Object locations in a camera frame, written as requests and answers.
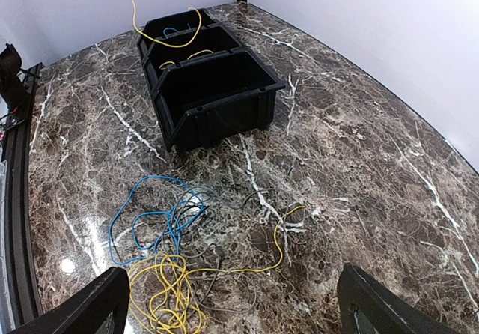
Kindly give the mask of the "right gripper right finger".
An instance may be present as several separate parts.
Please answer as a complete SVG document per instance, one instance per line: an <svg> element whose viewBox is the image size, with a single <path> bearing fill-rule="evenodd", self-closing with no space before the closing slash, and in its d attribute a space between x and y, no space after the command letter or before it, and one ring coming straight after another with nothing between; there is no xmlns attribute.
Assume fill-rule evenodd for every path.
<svg viewBox="0 0 479 334"><path fill-rule="evenodd" d="M337 293L342 333L453 332L411 307L354 264L344 265Z"/></svg>

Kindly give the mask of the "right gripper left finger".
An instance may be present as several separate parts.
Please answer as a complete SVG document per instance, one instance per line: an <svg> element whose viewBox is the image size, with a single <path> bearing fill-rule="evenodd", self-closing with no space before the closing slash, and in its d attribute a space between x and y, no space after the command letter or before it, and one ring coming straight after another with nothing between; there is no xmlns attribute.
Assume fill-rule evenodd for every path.
<svg viewBox="0 0 479 334"><path fill-rule="evenodd" d="M129 305L125 269L110 267L53 310L13 333L123 333Z"/></svg>

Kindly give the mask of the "black three-compartment bin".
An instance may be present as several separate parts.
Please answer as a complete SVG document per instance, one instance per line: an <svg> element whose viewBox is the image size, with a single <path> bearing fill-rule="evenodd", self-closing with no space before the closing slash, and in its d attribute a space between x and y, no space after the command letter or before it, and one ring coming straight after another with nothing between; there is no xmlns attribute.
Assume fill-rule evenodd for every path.
<svg viewBox="0 0 479 334"><path fill-rule="evenodd" d="M137 42L167 151L266 129L285 84L205 10L153 19Z"/></svg>

